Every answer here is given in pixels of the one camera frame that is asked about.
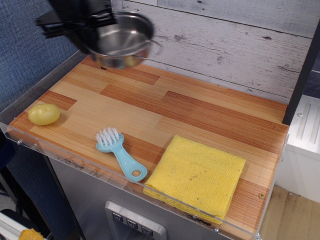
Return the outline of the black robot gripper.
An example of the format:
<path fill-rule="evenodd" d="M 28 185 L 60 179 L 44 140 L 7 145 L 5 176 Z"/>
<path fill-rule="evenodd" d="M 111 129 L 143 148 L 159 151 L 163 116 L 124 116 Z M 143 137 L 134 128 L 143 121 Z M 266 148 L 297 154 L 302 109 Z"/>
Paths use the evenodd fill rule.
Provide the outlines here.
<path fill-rule="evenodd" d="M 50 0 L 52 10 L 36 19 L 46 38 L 66 36 L 83 53 L 95 47 L 99 28 L 114 25 L 109 0 Z"/>

